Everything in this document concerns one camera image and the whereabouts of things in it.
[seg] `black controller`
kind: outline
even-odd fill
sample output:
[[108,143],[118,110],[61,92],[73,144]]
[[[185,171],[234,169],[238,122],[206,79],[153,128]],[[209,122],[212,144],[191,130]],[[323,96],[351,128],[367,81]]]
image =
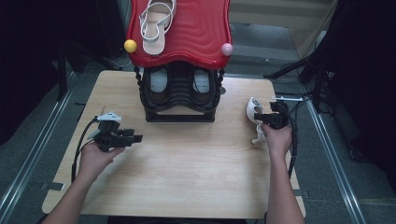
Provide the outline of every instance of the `black controller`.
[[289,107],[282,101],[270,102],[271,110],[277,113],[254,114],[254,119],[269,124],[273,129],[281,129],[289,124]]
[[99,148],[108,152],[111,147],[130,147],[140,143],[143,135],[134,135],[134,129],[119,129],[120,124],[114,120],[101,120],[99,133],[93,138]]

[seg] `white sandal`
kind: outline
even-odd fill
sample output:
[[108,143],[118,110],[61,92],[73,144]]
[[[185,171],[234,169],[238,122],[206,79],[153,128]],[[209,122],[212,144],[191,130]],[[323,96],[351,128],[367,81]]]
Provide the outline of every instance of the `white sandal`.
[[256,145],[259,142],[266,142],[265,132],[262,129],[262,121],[258,119],[254,119],[254,114],[256,113],[263,114],[264,109],[262,108],[262,105],[254,97],[250,97],[250,99],[247,102],[247,118],[251,122],[257,125],[256,127],[257,138],[251,140],[251,144],[253,145]]
[[165,47],[165,34],[176,14],[177,0],[149,0],[148,7],[140,14],[140,34],[143,50],[159,55]]

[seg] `black cable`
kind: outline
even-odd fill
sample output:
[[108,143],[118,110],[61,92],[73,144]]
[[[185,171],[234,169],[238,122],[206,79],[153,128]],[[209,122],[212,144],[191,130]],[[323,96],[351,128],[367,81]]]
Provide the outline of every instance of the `black cable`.
[[77,146],[77,149],[76,149],[75,158],[74,158],[74,161],[73,161],[73,164],[72,164],[72,183],[76,179],[77,160],[78,160],[78,155],[79,155],[79,153],[81,152],[81,149],[82,149],[82,147],[81,147],[82,139],[84,138],[85,133],[88,131],[88,129],[91,127],[91,125],[93,123],[95,123],[96,121],[97,121],[97,116],[95,116],[95,118],[93,120],[91,120],[90,123],[88,123],[88,125],[84,129],[84,132],[82,132],[82,135],[79,138],[78,146]]
[[[309,96],[310,93],[304,94],[302,97]],[[292,128],[292,144],[293,148],[291,150],[291,158],[290,158],[290,165],[289,165],[289,176],[291,177],[292,169],[294,167],[294,163],[297,159],[297,137],[298,137],[298,127],[297,127],[297,111],[300,106],[302,106],[305,102],[307,102],[309,99],[304,99],[303,101],[298,102],[293,109],[289,112],[289,120]]]
[[195,89],[197,90],[197,92],[199,92],[199,93],[201,93],[199,90],[198,90],[198,86],[197,86],[197,82],[196,82],[196,80],[195,80],[195,75],[194,75],[194,86],[195,86]]
[[[289,111],[285,106],[283,106],[282,104],[279,104],[278,106],[282,107],[282,109],[284,111]],[[293,167],[294,167],[294,163],[295,160],[297,159],[297,125],[295,123],[295,120],[291,117],[290,112],[288,112],[286,114],[286,116],[288,117],[289,121],[290,121],[290,125],[291,125],[291,142],[292,142],[292,149],[291,149],[291,158],[290,158],[290,163],[289,163],[289,178],[291,178],[291,173],[293,171]]]

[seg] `hand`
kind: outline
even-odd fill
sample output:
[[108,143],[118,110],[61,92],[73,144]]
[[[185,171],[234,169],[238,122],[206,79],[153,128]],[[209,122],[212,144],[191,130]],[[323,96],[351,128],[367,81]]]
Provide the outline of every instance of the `hand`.
[[93,183],[113,159],[124,151],[124,147],[116,147],[108,152],[103,152],[95,143],[86,145],[81,150],[78,176]]
[[291,147],[291,128],[286,126],[275,130],[267,124],[262,125],[266,134],[267,146],[270,150],[271,159],[285,159],[286,153]]

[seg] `tripod leg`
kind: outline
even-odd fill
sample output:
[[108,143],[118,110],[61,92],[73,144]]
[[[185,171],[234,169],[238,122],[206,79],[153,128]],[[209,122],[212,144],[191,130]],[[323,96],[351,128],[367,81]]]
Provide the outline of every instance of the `tripod leg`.
[[83,46],[81,46],[78,43],[75,42],[71,42],[71,45],[73,46],[73,48],[79,50],[80,52],[82,52],[83,54],[87,55],[88,57],[96,60],[97,62],[99,62],[101,65],[103,65],[105,68],[109,69],[109,70],[121,70],[120,69],[116,69],[113,64],[109,63],[108,61],[104,60],[103,58],[99,57],[98,55],[94,54],[93,52],[91,52],[90,50],[84,48]]
[[301,66],[304,66],[306,64],[306,58],[301,59],[300,61],[298,61],[297,63],[293,63],[291,65],[286,66],[285,68],[271,74],[271,75],[264,75],[264,78],[277,78],[277,77],[281,77],[283,75],[286,75],[287,73],[291,72],[294,69],[297,69]]
[[64,56],[64,43],[60,44],[58,49],[58,80],[59,80],[59,93],[57,101],[60,101],[64,94],[67,92],[67,80],[66,80],[66,66]]
[[318,69],[316,75],[317,80],[315,81],[312,103],[314,105],[314,108],[317,110],[317,112],[320,113],[321,110],[319,104],[320,104],[321,88],[323,85],[324,76],[326,76],[326,71],[324,69],[323,63],[321,63],[317,69]]

